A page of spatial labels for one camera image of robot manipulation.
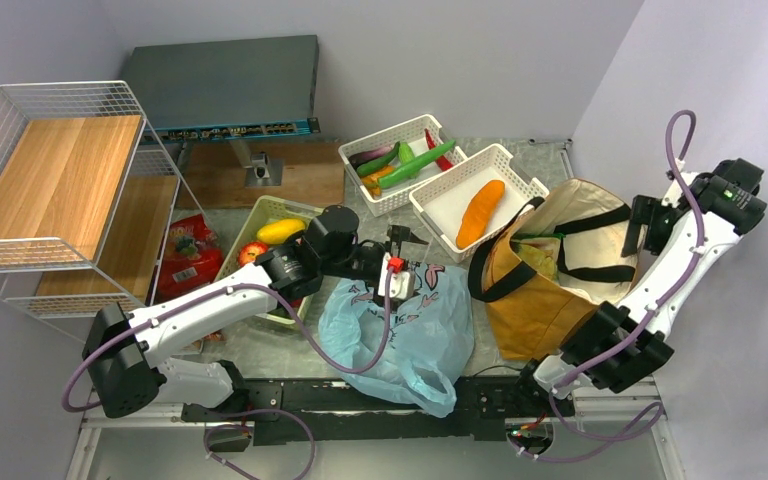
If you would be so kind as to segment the yellow toy lemon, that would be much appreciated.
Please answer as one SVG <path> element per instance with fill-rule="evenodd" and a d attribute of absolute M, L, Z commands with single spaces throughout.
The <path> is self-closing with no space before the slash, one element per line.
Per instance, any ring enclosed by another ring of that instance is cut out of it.
<path fill-rule="evenodd" d="M 303 232 L 307 224 L 297 218 L 286 218 L 268 223 L 256 232 L 256 240 L 267 245 L 284 243 L 292 235 Z"/>

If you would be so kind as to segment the red toy apple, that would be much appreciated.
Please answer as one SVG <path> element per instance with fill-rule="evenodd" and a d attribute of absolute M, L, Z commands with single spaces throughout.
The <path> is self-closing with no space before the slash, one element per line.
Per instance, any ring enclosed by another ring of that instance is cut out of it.
<path fill-rule="evenodd" d="M 237 254 L 236 260 L 239 267 L 252 263 L 259 255 L 266 253 L 270 246 L 261 241 L 252 241 L 243 245 Z"/>

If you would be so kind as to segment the long green toy pepper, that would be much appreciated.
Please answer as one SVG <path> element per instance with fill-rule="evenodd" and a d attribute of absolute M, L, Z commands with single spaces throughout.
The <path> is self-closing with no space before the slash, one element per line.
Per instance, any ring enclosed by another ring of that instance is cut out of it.
<path fill-rule="evenodd" d="M 410 164 L 398 167 L 390 176 L 383 178 L 381 184 L 384 184 L 386 180 L 390 180 L 393 183 L 392 187 L 394 187 L 411 179 L 413 176 L 418 175 L 426 166 L 434 163 L 439 157 L 452 150 L 456 145 L 457 142 L 455 140 L 450 140 L 427 150 L 415 157 L 414 161 Z"/>

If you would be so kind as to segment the green toy vegetable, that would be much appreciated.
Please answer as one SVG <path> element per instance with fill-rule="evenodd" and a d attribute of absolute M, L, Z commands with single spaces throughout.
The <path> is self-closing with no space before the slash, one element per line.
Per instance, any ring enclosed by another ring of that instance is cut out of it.
<path fill-rule="evenodd" d="M 386 152 L 381 157 L 378 157 L 374 160 L 370 160 L 362 165 L 360 165 L 356 169 L 356 173 L 359 177 L 363 178 L 365 176 L 371 175 L 384 167 L 388 166 L 398 155 L 399 150 L 401 147 L 401 143 L 397 142 L 393 145 L 393 147 Z"/>

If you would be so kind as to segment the yellow canvas tote bag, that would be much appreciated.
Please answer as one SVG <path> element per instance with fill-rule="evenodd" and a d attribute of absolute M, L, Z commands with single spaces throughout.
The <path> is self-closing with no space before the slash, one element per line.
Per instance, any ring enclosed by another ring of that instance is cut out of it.
<path fill-rule="evenodd" d="M 471 296 L 484 303 L 500 355 L 542 360 L 555 353 L 604 301 L 622 300 L 638 277 L 638 257 L 622 253 L 630 206 L 601 186 L 571 179 L 516 210 L 475 250 Z M 560 243 L 557 273 L 541 273 L 514 250 L 517 240 Z"/>

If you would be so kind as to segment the blue printed plastic grocery bag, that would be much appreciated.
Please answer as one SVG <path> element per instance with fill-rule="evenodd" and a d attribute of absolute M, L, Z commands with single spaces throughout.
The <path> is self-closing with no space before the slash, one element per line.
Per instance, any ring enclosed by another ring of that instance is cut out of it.
<path fill-rule="evenodd" d="M 467 272 L 425 263 L 415 272 L 414 296 L 389 317 L 370 287 L 339 281 L 319 318 L 319 344 L 356 390 L 443 418 L 455 408 L 454 384 L 474 348 Z"/>

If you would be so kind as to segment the orange toy carrot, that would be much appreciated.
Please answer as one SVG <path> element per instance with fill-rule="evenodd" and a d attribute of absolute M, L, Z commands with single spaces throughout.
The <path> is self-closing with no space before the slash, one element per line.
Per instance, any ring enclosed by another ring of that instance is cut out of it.
<path fill-rule="evenodd" d="M 488 228 L 497 206 L 504 197 L 506 185 L 501 180 L 487 182 L 470 200 L 462 216 L 455 245 L 466 249 L 477 242 Z"/>

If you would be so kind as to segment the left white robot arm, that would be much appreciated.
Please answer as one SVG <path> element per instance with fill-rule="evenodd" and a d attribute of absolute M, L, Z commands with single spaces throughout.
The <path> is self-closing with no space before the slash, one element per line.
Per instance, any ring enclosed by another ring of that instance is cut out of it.
<path fill-rule="evenodd" d="M 344 366 L 325 353 L 292 307 L 318 292 L 326 277 L 364 282 L 384 307 L 386 322 L 399 303 L 414 295 L 414 269 L 401 247 L 422 239 L 406 226 L 391 225 L 384 243 L 359 240 L 359 225 L 352 209 L 328 206 L 303 229 L 212 284 L 130 312 L 118 303 L 103 307 L 93 320 L 82 362 L 63 389 L 62 408 L 101 408 L 116 419 L 152 403 L 182 403 L 224 420 L 241 418 L 251 405 L 250 391 L 233 362 L 197 363 L 175 355 L 209 333 L 277 307 L 335 370 L 370 370 L 383 356 L 385 341 L 366 364 Z"/>

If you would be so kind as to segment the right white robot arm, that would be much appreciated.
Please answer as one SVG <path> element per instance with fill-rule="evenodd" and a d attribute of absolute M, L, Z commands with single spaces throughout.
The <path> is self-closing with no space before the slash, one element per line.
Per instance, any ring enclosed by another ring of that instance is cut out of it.
<path fill-rule="evenodd" d="M 534 415 L 550 398 L 581 387 L 620 393 L 662 367 L 677 314 L 708 269 L 764 218 L 763 169 L 741 158 L 710 172 L 683 170 L 696 115 L 680 110 L 665 132 L 671 185 L 660 198 L 638 195 L 627 218 L 623 252 L 656 260 L 622 299 L 602 302 L 555 355 L 531 362 L 511 388 L 517 411 Z"/>

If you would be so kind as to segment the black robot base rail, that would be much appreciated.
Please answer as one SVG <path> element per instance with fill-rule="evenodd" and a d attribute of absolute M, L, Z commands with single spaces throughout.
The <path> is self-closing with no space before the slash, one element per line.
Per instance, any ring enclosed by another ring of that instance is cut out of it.
<path fill-rule="evenodd" d="M 467 437 L 503 441 L 507 429 L 553 413 L 543 395 L 526 386 L 519 375 L 467 376 L 455 384 L 456 404 L 444 418 L 413 404 L 397 404 L 361 393 L 336 378 L 246 379 L 244 395 L 225 407 L 186 404 L 186 423 L 232 422 L 240 412 L 253 411 L 250 422 L 257 446 L 303 441 L 304 430 L 284 412 L 303 420 L 319 441 L 387 440 Z"/>

